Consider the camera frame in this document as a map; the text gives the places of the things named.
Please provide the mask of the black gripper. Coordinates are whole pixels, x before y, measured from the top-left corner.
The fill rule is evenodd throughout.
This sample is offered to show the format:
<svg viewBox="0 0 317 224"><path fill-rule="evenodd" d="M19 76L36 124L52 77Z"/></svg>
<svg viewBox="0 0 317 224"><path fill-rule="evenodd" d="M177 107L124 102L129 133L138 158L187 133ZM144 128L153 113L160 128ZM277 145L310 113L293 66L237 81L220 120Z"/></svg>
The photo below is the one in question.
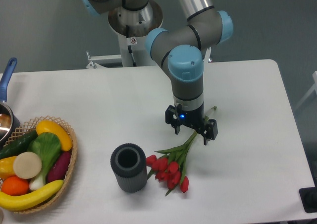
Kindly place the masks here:
<svg viewBox="0 0 317 224"><path fill-rule="evenodd" d="M204 104L192 111L183 110L181 105L177 107L169 105L165 111L165 123L174 128L175 134L180 132L182 125L198 131L204 139L204 145L210 140L215 140L218 135L216 120L208 118L204 120Z"/></svg>

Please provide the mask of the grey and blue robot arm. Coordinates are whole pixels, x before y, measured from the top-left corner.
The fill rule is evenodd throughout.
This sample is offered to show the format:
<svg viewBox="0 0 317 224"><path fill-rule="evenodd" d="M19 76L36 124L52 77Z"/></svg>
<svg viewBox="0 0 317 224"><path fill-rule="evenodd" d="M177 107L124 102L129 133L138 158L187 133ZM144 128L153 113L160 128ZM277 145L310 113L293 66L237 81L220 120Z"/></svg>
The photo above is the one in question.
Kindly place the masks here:
<svg viewBox="0 0 317 224"><path fill-rule="evenodd" d="M153 0L82 2L93 15L108 14L124 67L158 65L169 77L174 103L165 111L166 123L176 133L181 126L195 130L204 143L214 140L217 123L204 116L203 52L232 36L231 17L212 0L180 0L187 25L170 32L162 28L162 10Z"/></svg>

